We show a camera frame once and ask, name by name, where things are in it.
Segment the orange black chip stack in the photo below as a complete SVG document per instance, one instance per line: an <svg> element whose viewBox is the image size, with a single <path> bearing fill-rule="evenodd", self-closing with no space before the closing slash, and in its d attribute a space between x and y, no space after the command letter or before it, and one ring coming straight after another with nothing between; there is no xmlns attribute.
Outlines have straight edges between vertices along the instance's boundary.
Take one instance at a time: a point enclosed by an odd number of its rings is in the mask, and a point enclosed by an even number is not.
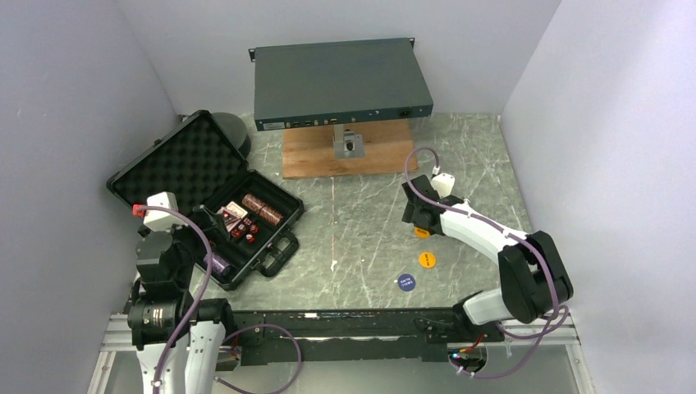
<svg viewBox="0 0 696 394"><path fill-rule="evenodd" d="M250 212L256 214L260 214L260 212L267 206L264 201L252 194L245 195L241 202Z"/></svg>

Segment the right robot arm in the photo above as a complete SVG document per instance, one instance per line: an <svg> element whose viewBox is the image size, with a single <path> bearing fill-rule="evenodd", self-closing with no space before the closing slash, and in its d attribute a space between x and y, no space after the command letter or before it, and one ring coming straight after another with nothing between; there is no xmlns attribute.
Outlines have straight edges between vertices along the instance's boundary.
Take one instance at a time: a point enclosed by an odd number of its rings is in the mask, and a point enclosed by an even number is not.
<svg viewBox="0 0 696 394"><path fill-rule="evenodd" d="M545 231L528 234L504 226L464 199L440 196L426 176L417 176L402 188L407 198L403 222L456 239L497 267L498 288L474 293L453 308L452 329L461 340L475 339L487 323L510 319L531 323L573 296L561 255Z"/></svg>

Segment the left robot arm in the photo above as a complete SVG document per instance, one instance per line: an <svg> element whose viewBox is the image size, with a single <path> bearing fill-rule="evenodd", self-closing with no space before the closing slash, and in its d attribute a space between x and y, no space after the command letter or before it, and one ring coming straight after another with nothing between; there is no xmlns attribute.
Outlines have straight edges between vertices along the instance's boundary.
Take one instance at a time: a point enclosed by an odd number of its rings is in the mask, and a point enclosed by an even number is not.
<svg viewBox="0 0 696 394"><path fill-rule="evenodd" d="M196 213L198 222L174 208L133 207L149 230L136 246L127 314L145 393L210 393L220 348L236 333L229 302L203 298L220 222L205 208Z"/></svg>

